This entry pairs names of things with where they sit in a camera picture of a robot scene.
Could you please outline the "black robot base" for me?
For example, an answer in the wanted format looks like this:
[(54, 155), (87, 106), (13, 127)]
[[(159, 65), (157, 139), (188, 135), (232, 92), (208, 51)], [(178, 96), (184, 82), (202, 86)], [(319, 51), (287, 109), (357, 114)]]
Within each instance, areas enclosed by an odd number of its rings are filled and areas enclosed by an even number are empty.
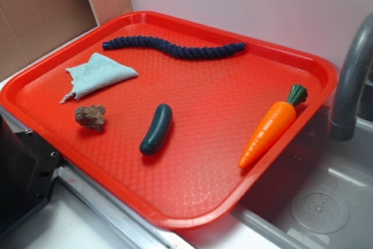
[(1, 238), (45, 207), (60, 152), (35, 132), (13, 132), (1, 117)]

